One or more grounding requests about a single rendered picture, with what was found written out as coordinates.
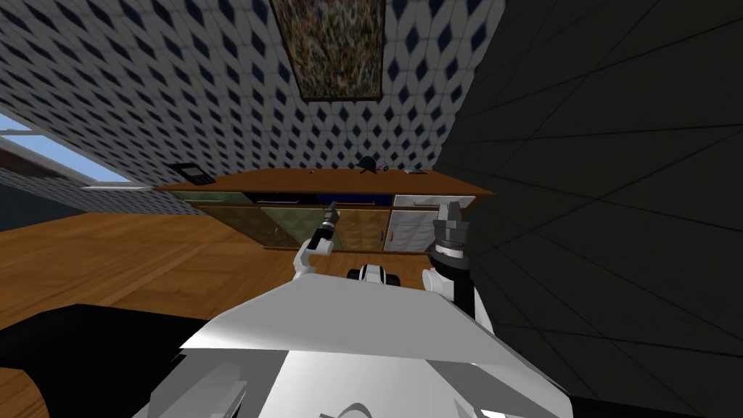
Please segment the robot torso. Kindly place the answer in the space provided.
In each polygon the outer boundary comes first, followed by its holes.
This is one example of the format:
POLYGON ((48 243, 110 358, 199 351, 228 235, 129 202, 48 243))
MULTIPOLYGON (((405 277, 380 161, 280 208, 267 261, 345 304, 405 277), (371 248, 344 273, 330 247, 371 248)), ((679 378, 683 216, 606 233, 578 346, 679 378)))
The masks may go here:
POLYGON ((493 333, 480 298, 304 274, 224 311, 132 418, 574 418, 493 333))

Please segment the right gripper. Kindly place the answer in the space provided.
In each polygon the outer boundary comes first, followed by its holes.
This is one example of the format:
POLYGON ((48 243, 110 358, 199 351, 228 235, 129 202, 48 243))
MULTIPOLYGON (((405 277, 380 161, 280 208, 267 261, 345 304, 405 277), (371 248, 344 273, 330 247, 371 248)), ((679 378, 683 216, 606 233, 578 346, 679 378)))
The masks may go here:
POLYGON ((439 205, 437 219, 432 223, 436 245, 462 248, 468 243, 469 222, 462 220, 459 201, 439 205))

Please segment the wooden sideboard with coloured doors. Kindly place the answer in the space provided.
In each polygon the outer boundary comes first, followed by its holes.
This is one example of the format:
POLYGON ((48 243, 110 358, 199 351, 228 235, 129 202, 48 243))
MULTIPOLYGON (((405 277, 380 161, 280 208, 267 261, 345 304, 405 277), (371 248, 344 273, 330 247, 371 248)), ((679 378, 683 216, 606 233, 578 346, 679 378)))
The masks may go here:
POLYGON ((334 205, 335 247, 347 253, 423 253, 434 241, 440 206, 462 210, 490 191, 435 172, 377 167, 269 168, 211 178, 191 167, 184 182, 164 186, 193 208, 268 249, 290 250, 310 239, 334 205))

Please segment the dark framed speckled wall picture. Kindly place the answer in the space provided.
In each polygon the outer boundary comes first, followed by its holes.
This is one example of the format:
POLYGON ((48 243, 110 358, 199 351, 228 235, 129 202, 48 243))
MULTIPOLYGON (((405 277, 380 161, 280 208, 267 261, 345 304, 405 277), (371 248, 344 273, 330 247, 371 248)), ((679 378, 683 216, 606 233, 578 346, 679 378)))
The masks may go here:
POLYGON ((305 102, 382 98, 386 0, 268 0, 305 102))

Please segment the window with blue sky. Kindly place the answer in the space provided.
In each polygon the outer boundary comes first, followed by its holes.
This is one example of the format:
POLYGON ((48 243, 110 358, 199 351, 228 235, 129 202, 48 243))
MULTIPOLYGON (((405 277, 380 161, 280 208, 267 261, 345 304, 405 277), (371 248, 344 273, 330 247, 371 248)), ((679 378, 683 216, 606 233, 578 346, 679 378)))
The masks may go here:
POLYGON ((84 190, 152 189, 3 107, 0 107, 0 150, 26 160, 37 173, 79 181, 84 190))

